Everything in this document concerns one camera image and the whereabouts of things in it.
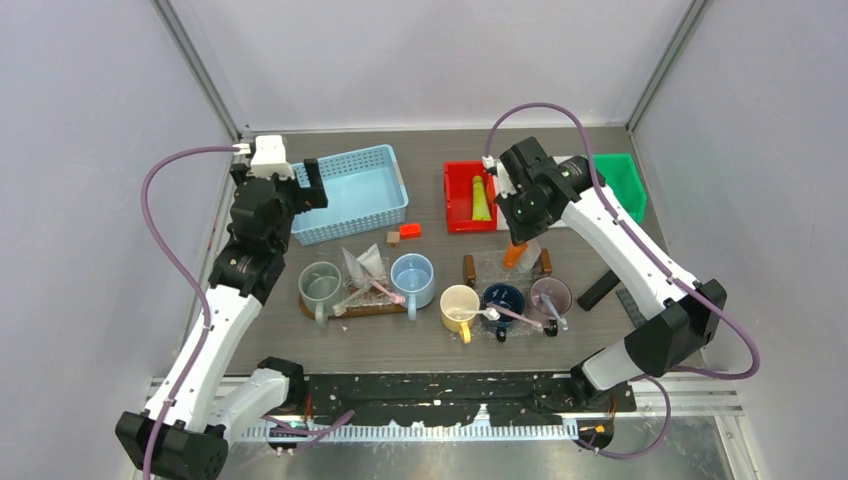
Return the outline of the small white toothpaste tube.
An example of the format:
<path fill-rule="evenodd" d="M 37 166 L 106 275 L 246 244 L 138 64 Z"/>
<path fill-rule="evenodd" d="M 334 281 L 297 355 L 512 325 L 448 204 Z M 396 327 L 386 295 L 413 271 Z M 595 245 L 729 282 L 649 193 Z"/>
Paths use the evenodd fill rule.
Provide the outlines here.
<path fill-rule="evenodd" d="M 531 272 L 537 260 L 541 255 L 542 248 L 537 240 L 530 240 L 526 243 L 526 248 L 521 253 L 516 268 L 522 273 Z"/>

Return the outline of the yellow-green toothpaste tube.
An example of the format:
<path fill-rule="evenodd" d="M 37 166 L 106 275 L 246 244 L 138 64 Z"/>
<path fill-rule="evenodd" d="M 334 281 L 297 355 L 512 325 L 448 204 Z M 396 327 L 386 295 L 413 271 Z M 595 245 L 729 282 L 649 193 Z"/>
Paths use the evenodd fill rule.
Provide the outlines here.
<path fill-rule="evenodd" d="M 472 217 L 473 221 L 490 222 L 491 212 L 487 198 L 486 184 L 482 176 L 472 178 Z"/>

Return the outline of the orange toothpaste tube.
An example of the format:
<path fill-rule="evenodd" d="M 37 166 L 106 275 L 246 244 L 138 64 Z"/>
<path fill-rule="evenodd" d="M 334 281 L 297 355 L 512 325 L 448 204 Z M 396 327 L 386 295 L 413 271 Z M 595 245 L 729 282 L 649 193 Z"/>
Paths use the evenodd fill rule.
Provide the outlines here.
<path fill-rule="evenodd" d="M 518 265 L 519 260 L 526 249 L 526 243 L 518 245 L 510 243 L 502 258 L 503 267 L 507 270 L 514 269 Z"/>

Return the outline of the white toothpaste tube red cap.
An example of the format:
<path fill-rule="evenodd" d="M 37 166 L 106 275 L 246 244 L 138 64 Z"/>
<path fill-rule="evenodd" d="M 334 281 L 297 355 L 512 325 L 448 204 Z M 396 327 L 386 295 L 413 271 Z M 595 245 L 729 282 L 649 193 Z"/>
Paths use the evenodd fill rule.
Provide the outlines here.
<path fill-rule="evenodd" d="M 341 250 L 352 283 L 356 288 L 362 288 L 367 285 L 369 282 L 367 270 L 363 267 L 358 258 L 350 251 L 344 247 L 342 247 Z"/>

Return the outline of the grey-green mug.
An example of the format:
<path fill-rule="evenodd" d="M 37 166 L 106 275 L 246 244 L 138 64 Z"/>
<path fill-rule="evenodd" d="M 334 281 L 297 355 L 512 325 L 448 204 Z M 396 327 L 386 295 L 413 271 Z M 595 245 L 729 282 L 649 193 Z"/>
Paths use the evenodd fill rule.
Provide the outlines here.
<path fill-rule="evenodd" d="M 319 261 L 304 268 L 298 278 L 298 291 L 304 306 L 318 325 L 325 326 L 333 307 L 343 300 L 341 272 L 336 265 Z"/>

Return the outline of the mauve mug black handle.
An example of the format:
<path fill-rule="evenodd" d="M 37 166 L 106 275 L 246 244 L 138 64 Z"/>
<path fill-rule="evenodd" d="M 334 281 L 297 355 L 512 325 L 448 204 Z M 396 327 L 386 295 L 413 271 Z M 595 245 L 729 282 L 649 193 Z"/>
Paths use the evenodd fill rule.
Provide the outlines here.
<path fill-rule="evenodd" d="M 532 284 L 527 296 L 525 315 L 541 323 L 543 320 L 554 319 L 553 316 L 547 314 L 547 310 L 539 301 L 541 293 L 548 294 L 559 312 L 566 318 L 566 313 L 572 305 L 571 290 L 563 281 L 553 277 L 540 278 Z"/>

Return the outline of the dark blue mug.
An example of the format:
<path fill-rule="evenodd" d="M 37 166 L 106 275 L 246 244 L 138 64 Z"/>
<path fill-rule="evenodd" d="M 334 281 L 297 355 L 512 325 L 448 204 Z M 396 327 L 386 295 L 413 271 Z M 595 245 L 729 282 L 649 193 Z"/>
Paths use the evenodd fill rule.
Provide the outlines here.
<path fill-rule="evenodd" d="M 493 284 L 482 293 L 481 308 L 488 308 L 490 303 L 519 315 L 524 314 L 526 307 L 522 292 L 515 286 L 504 283 Z M 499 343 L 504 343 L 508 334 L 521 323 L 517 318 L 504 313 L 500 314 L 498 320 L 491 320 L 486 316 L 481 316 L 480 320 Z"/>

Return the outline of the clear textured acrylic holder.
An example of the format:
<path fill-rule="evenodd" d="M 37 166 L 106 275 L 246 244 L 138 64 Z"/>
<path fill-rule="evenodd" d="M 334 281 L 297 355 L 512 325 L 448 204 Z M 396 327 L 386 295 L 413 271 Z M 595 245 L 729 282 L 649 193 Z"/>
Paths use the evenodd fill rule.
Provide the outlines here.
<path fill-rule="evenodd" d="M 334 313 L 342 315 L 352 309 L 390 305 L 387 291 L 388 284 L 384 278 L 373 275 L 357 260 L 346 261 L 343 298 L 333 307 Z"/>

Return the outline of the light blue mug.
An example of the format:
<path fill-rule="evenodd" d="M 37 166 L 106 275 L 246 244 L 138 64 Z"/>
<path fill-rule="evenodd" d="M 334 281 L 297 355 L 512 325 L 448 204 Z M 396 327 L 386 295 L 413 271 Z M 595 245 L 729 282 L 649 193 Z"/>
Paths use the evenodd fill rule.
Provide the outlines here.
<path fill-rule="evenodd" d="M 396 259 L 390 268 L 390 281 L 394 291 L 404 297 L 410 321 L 415 321 L 418 311 L 435 297 L 435 269 L 431 261 L 419 253 L 404 254 Z"/>

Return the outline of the pink toothbrush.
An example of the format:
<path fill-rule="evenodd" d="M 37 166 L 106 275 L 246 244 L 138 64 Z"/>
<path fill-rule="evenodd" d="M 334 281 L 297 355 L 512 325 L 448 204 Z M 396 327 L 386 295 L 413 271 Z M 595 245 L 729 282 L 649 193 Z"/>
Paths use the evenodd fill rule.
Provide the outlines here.
<path fill-rule="evenodd" d="M 527 318 L 524 315 L 518 314 L 518 313 L 516 313 L 512 310 L 509 310 L 509 309 L 507 309 L 507 308 L 505 308 L 501 305 L 489 302 L 487 304 L 487 309 L 497 312 L 499 316 L 507 316 L 507 317 L 511 317 L 513 319 L 525 322 L 525 323 L 533 326 L 536 329 L 543 329 L 544 328 L 544 325 L 540 321 Z"/>
<path fill-rule="evenodd" d="M 376 288 L 378 291 L 383 293 L 388 297 L 389 301 L 395 305 L 403 305 L 406 301 L 405 297 L 402 294 L 398 294 L 396 292 L 390 291 L 387 287 L 381 284 L 377 279 L 370 278 L 369 283 L 372 287 Z"/>

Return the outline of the cream mug yellow handle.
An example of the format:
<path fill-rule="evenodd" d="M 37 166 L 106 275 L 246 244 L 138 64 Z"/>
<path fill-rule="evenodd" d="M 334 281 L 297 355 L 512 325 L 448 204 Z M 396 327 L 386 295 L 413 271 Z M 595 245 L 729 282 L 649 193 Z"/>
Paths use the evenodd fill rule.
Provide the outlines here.
<path fill-rule="evenodd" d="M 471 326 L 477 319 L 479 306 L 479 297 L 471 287 L 448 287 L 439 300 L 443 326 L 457 334 L 464 344 L 469 344 L 472 341 Z"/>

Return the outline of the grey toothbrush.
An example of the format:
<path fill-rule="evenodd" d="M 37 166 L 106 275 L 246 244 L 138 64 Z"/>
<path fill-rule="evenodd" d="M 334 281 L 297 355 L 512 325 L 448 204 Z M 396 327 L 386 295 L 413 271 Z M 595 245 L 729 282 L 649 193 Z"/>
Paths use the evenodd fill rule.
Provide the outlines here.
<path fill-rule="evenodd" d="M 560 329 L 564 331 L 569 329 L 569 325 L 565 316 L 559 312 L 558 308 L 556 307 L 553 300 L 548 294 L 541 293 L 539 295 L 539 301 L 547 310 L 547 314 L 554 317 L 554 319 L 559 324 Z"/>

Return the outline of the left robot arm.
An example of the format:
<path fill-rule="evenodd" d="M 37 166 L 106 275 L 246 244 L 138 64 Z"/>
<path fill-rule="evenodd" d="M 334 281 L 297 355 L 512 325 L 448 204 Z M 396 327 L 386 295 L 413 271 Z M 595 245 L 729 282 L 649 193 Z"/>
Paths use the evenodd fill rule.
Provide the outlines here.
<path fill-rule="evenodd" d="M 247 381 L 215 402 L 236 347 L 258 317 L 281 276 L 296 215 L 325 208 L 319 163 L 296 173 L 262 176 L 253 164 L 235 164 L 236 184 L 226 227 L 229 239 L 215 258 L 209 285 L 189 282 L 201 316 L 160 389 L 139 413 L 123 413 L 116 436 L 144 478 L 215 479 L 230 444 L 263 415 L 298 412 L 307 398 L 302 365 L 276 357 L 262 360 Z"/>

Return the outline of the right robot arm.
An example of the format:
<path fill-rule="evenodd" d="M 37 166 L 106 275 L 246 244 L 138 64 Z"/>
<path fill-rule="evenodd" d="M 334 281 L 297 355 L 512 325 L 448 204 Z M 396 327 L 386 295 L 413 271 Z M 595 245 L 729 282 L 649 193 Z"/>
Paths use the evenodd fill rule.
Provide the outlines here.
<path fill-rule="evenodd" d="M 573 367 L 571 397 L 596 410 L 611 388 L 640 375 L 660 377 L 715 336 L 727 293 L 716 280 L 701 282 L 663 252 L 634 223 L 587 158 L 557 161 L 528 137 L 483 165 L 496 176 L 495 202 L 511 240 L 523 244 L 561 221 L 600 255 L 636 302 L 645 323 L 622 340 Z"/>

